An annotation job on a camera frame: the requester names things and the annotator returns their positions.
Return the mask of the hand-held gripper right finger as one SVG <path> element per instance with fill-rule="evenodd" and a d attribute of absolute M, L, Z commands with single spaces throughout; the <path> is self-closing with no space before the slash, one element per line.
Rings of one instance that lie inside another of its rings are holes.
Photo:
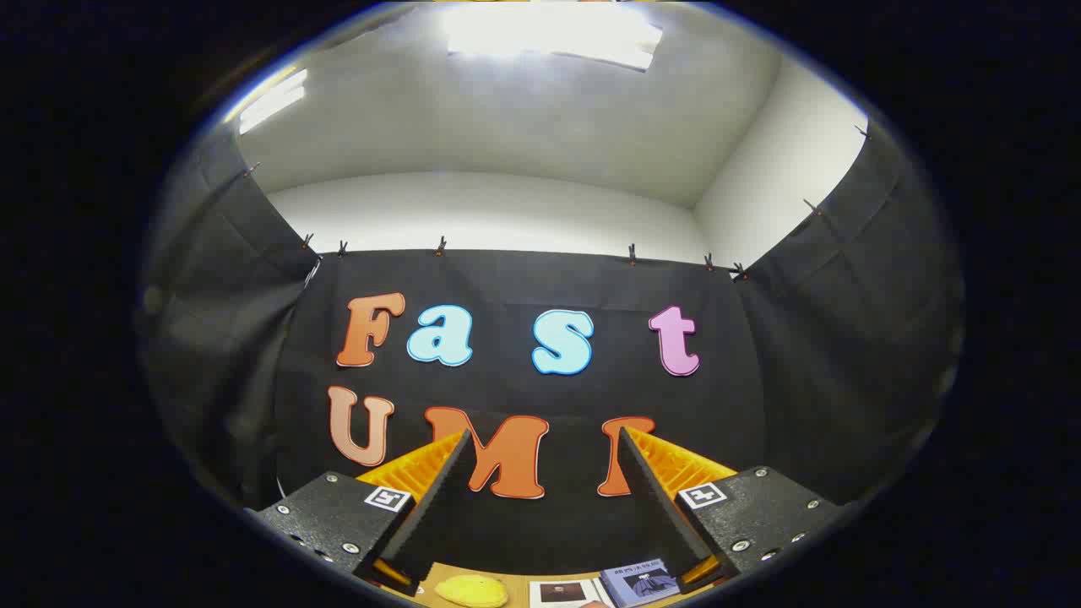
<path fill-rule="evenodd" d="M 735 472 L 648 432 L 623 427 L 617 459 L 648 557 L 695 592 L 795 561 L 845 523 L 845 507 L 779 470 Z"/>

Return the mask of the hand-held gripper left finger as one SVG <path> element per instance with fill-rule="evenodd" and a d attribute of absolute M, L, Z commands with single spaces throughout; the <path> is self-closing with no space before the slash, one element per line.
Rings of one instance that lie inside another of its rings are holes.
<path fill-rule="evenodd" d="M 324 472 L 266 508 L 246 508 L 246 523 L 351 584 L 414 596 L 448 548 L 457 484 L 471 471 L 466 429 L 362 477 Z"/>

